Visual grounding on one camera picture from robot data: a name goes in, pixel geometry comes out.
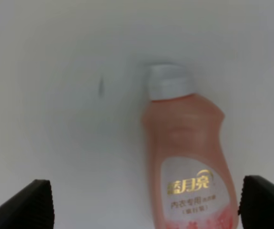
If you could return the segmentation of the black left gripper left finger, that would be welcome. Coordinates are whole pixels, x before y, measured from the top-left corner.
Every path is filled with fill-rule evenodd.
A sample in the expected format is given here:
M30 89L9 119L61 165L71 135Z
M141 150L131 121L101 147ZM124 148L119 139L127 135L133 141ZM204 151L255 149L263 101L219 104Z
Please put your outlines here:
M53 229L51 182L36 179L0 205L0 229Z

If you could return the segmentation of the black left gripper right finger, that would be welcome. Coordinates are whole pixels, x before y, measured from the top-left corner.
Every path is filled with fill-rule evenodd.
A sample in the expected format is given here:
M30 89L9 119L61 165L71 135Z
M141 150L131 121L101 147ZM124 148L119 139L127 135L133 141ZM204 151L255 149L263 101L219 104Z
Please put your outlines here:
M244 229L274 229L274 184L258 175L245 176L238 215Z

